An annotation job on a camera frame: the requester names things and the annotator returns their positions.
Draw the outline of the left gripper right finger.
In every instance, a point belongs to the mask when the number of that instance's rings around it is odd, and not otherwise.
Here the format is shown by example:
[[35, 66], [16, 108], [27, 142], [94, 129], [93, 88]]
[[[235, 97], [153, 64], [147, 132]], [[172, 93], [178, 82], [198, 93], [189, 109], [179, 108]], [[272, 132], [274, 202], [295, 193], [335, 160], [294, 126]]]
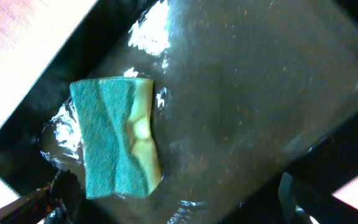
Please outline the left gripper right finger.
[[357, 209], [287, 172], [282, 175], [278, 198], [287, 223], [311, 223], [314, 218], [318, 223], [358, 224]]

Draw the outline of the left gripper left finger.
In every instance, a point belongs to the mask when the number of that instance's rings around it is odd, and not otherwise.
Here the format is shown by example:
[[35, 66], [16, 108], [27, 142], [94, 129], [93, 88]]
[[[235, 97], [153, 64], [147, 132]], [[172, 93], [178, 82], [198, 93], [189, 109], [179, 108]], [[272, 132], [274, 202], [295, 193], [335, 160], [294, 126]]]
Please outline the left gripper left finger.
[[45, 187], [0, 208], [3, 223], [72, 223], [81, 202], [81, 185], [70, 170], [59, 170]]

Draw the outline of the green yellow sponge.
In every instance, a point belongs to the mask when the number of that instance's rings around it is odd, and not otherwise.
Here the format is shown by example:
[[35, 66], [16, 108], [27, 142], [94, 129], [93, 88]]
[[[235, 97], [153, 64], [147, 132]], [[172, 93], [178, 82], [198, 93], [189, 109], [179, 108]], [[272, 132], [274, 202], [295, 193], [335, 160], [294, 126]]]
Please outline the green yellow sponge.
[[162, 179], [150, 128], [154, 82], [110, 77], [70, 84], [89, 199], [149, 196]]

